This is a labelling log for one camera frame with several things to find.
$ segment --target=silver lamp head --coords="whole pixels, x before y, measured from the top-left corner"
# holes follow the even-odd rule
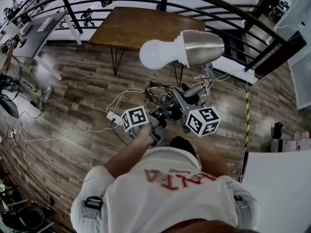
[[[184,39],[188,68],[217,60],[225,51],[223,40],[216,34],[186,30],[181,32],[181,36]]]

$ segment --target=wooden floor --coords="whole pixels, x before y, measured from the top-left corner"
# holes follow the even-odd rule
[[[53,93],[42,116],[31,120],[27,115],[20,119],[22,134],[26,140],[49,139],[87,130],[102,130],[110,127],[105,109],[114,98],[130,87],[144,89],[150,80],[175,85],[173,69],[166,67],[151,71],[142,66],[138,53],[124,53],[118,75],[113,75],[110,49],[95,49],[87,44],[54,43],[41,52],[44,58],[63,77],[61,82],[45,69],[34,66],[33,73],[44,86],[52,85]],[[199,69],[185,70],[183,81],[196,83],[193,75]],[[311,131],[311,118],[296,110],[294,87],[289,68],[282,66],[259,81],[250,91],[250,139],[248,151],[265,152],[271,141],[271,126],[282,122],[283,138],[291,139],[295,132]],[[232,176],[238,177],[246,132],[245,84],[234,79],[215,82],[211,89],[212,104],[218,109],[222,122],[214,135],[216,146],[223,153],[231,168]],[[147,103],[144,94],[126,94],[119,109]],[[0,109],[0,131],[6,136],[14,118]],[[178,124],[167,127],[169,138],[183,135]],[[120,136],[128,136],[118,128]],[[55,230],[71,232],[70,206],[79,193],[86,173],[97,165],[104,164],[123,147],[123,143],[107,130],[103,133],[78,134],[70,139],[25,143],[20,140],[20,149],[32,173],[42,182],[55,199]],[[0,145],[4,166],[12,181],[19,184],[22,195],[48,205],[49,200],[40,184],[28,173],[18,148],[6,137]]]

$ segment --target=sleeve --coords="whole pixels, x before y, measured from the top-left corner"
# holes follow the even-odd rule
[[[238,215],[238,228],[254,230],[259,218],[259,205],[257,200],[248,192],[241,183],[229,176],[220,176],[218,179],[224,180],[228,189],[232,190],[236,212]]]
[[[108,170],[103,166],[96,166],[91,169],[84,179],[81,191],[71,206],[70,219],[72,226],[77,233],[82,233],[81,221],[83,220],[83,211],[85,209],[85,201],[88,197],[103,198],[106,189],[115,181]]]

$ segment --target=table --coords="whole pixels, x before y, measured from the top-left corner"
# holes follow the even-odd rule
[[[117,75],[124,50],[139,51],[146,41],[154,39],[174,41],[183,30],[205,31],[205,23],[194,18],[159,10],[116,7],[88,43],[111,48],[112,66],[114,74]],[[119,48],[122,49],[122,53],[117,63]]]
[[[42,23],[46,20],[46,18],[53,17],[54,19],[49,23],[46,29],[42,32],[37,32],[40,28]],[[38,19],[32,20],[31,28],[28,30],[26,35],[23,37],[27,39],[25,45],[22,48],[17,47],[13,55],[15,57],[22,57],[22,58],[33,58],[35,59],[40,65],[42,65],[47,71],[49,71],[55,78],[58,80],[62,80],[62,77],[47,63],[45,63],[39,56],[39,52],[49,39],[49,36],[53,33],[53,31],[57,28],[57,26],[65,20],[67,23],[73,37],[77,41],[79,45],[82,44],[79,35],[75,31],[73,25],[70,22],[70,19],[67,16],[66,12],[60,12],[52,15],[48,15],[45,17],[40,17]]]

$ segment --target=black and white cube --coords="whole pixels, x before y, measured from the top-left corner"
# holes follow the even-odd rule
[[[189,112],[186,125],[197,136],[213,134],[221,122],[219,113],[214,106],[192,110]]]
[[[144,106],[124,111],[121,118],[126,132],[133,127],[149,123]]]

